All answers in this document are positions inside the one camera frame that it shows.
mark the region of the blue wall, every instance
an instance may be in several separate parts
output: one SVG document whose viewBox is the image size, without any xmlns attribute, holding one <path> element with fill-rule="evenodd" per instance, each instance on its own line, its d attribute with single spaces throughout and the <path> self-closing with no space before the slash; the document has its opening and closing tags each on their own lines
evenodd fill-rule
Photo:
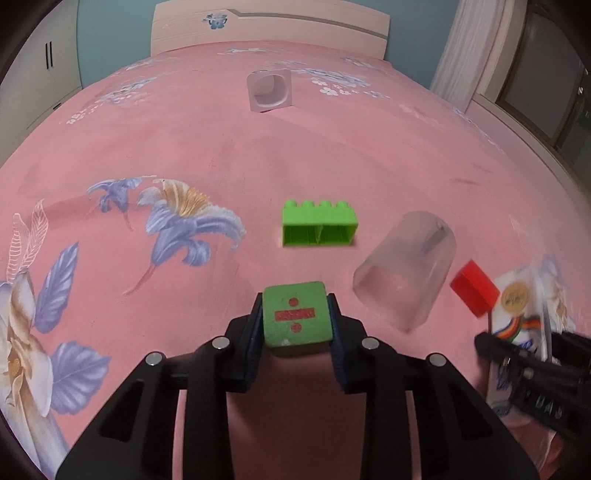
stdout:
<svg viewBox="0 0 591 480">
<path fill-rule="evenodd" d="M 150 56 L 154 7 L 162 1 L 80 0 L 78 61 L 83 87 Z M 390 15 L 386 60 L 429 87 L 459 0 L 356 0 L 355 3 Z"/>
</svg>

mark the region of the white plastic cup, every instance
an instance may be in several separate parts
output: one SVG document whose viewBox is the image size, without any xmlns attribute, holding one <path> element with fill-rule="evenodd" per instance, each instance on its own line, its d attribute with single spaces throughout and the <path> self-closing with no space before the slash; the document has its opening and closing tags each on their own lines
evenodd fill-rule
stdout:
<svg viewBox="0 0 591 480">
<path fill-rule="evenodd" d="M 353 275 L 353 290 L 367 307 L 403 331 L 422 325 L 456 255 L 456 238 L 438 216 L 410 212 Z"/>
</svg>

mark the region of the pink bedsheet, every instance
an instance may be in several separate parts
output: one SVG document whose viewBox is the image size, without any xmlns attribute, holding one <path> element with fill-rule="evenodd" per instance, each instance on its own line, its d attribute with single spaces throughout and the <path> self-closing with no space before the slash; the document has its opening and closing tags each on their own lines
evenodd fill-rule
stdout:
<svg viewBox="0 0 591 480">
<path fill-rule="evenodd" d="M 294 105 L 251 112 L 247 75 L 282 67 Z M 195 350 L 274 284 L 323 281 L 371 335 L 445 354 L 482 391 L 473 338 L 486 320 L 448 286 L 408 334 L 352 292 L 355 268 L 411 210 L 454 230 L 450 275 L 471 258 L 494 278 L 553 255 L 589 332 L 591 240 L 566 197 L 386 62 L 341 51 L 217 43 L 133 64 L 43 122 L 0 192 L 0 406 L 49 477 L 146 353 Z M 282 248 L 288 199 L 349 202 L 355 244 Z M 327 357 L 265 355 L 229 405 L 238 479 L 358 478 L 363 398 L 341 395 Z"/>
</svg>

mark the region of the purple lily print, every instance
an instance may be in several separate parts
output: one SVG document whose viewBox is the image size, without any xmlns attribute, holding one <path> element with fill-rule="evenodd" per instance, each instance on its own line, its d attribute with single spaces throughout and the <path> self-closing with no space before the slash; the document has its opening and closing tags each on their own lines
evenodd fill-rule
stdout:
<svg viewBox="0 0 591 480">
<path fill-rule="evenodd" d="M 151 263 L 137 284 L 125 292 L 137 291 L 159 265 L 181 249 L 186 250 L 183 262 L 191 267 L 205 265 L 212 255 L 209 244 L 195 237 L 204 233 L 219 233 L 233 241 L 237 249 L 246 234 L 242 221 L 231 210 L 213 205 L 209 198 L 195 188 L 178 180 L 154 180 L 160 187 L 144 189 L 138 196 L 138 207 L 151 205 L 146 221 L 146 233 L 158 235 L 152 248 Z"/>
<path fill-rule="evenodd" d="M 127 228 L 134 231 L 134 228 L 131 226 L 131 222 L 129 221 L 128 211 L 129 211 L 129 191 L 135 190 L 139 184 L 141 184 L 144 179 L 147 178 L 154 178 L 155 175 L 152 176 L 142 176 L 142 177 L 130 177 L 127 179 L 113 179 L 113 180 L 103 180 L 99 183 L 95 183 L 92 187 L 89 187 L 86 190 L 86 194 L 90 195 L 91 193 L 97 190 L 104 190 L 105 193 L 99 198 L 99 203 L 89 212 L 92 213 L 97 207 L 100 208 L 100 211 L 103 213 L 111 211 L 111 204 L 115 205 L 117 209 L 123 213 L 123 219 L 125 220 L 125 224 Z"/>
</svg>

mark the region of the green foam cube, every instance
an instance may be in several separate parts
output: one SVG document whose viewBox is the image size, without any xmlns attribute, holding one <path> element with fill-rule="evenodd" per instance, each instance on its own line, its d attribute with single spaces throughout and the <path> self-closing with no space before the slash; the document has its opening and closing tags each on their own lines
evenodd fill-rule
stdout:
<svg viewBox="0 0 591 480">
<path fill-rule="evenodd" d="M 262 321 L 265 344 L 278 355 L 322 351 L 333 338 L 326 289 L 319 281 L 266 288 Z"/>
</svg>

